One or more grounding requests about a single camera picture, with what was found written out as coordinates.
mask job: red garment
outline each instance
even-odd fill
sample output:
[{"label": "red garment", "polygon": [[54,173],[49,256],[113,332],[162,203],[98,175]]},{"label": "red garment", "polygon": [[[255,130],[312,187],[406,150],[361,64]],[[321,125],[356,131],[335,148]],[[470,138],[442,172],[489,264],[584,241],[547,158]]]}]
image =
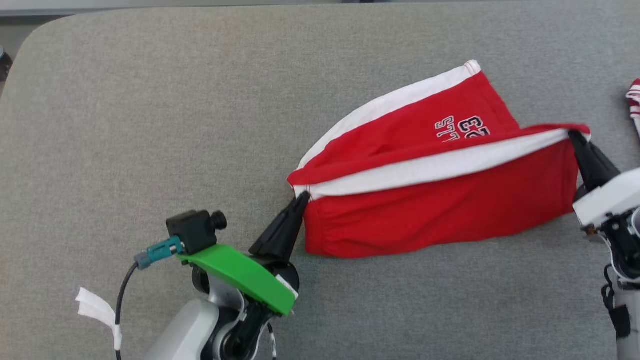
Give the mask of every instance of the red garment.
[{"label": "red garment", "polygon": [[516,234],[572,211],[567,129],[520,129],[472,60],[355,110],[288,178],[308,252],[360,258]]}]

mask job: folded cloth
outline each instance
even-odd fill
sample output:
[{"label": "folded cloth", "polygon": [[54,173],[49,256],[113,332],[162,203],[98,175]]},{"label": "folded cloth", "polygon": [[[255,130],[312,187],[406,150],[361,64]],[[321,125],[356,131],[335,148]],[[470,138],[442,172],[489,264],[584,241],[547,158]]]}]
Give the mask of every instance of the folded cloth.
[{"label": "folded cloth", "polygon": [[474,60],[379,97],[329,130],[288,182],[309,191],[306,250],[360,258],[516,234],[572,211],[567,132],[520,129]]},{"label": "folded cloth", "polygon": [[634,121],[636,130],[640,134],[640,79],[636,79],[631,84],[631,89],[627,92],[627,99],[629,99],[631,120]]}]

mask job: gray table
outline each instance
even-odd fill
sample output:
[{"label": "gray table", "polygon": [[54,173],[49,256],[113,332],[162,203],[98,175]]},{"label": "gray table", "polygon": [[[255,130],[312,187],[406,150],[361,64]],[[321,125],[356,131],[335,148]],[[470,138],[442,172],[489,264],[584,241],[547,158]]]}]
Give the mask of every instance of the gray table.
[{"label": "gray table", "polygon": [[[247,249],[306,150],[351,110],[475,58],[523,125],[585,122],[640,166],[623,100],[635,1],[123,10],[24,43],[0,99],[0,358],[111,359],[80,286],[115,304],[132,257],[186,209],[222,209]],[[518,236],[358,260],[298,246],[282,359],[612,359],[603,245],[574,216]],[[189,299],[165,261],[132,278],[125,359]],[[267,359],[262,344],[259,359]]]}]

